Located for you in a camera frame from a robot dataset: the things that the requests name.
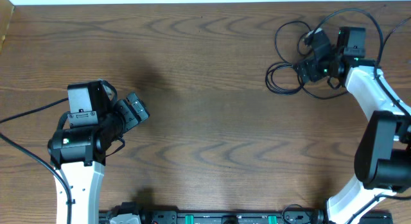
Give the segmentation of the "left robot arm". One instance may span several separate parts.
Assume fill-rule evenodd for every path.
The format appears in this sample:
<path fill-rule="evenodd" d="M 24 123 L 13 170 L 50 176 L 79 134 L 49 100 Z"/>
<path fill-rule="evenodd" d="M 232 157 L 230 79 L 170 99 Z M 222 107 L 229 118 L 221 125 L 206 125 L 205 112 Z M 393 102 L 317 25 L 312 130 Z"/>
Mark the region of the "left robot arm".
<path fill-rule="evenodd" d="M 48 142 L 57 223 L 97 223 L 107 150 L 150 114 L 136 93 L 118 99 L 105 80 L 70 84 L 67 93 L 70 110 Z"/>

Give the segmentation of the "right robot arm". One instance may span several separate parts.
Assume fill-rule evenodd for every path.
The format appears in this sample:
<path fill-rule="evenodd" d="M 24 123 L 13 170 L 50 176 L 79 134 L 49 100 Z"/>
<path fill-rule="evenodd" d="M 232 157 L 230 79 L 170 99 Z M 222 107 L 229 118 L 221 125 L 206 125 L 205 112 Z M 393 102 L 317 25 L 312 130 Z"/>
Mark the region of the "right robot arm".
<path fill-rule="evenodd" d="M 303 37 L 313 54 L 293 68 L 304 83 L 336 79 L 354 96 L 368 125 L 354 156 L 354 176 L 328 198 L 323 223 L 359 223 L 386 198 L 404 200 L 410 189 L 410 107 L 384 78 L 379 64 L 365 58 L 365 28 L 341 27 L 336 45 L 318 28 Z"/>

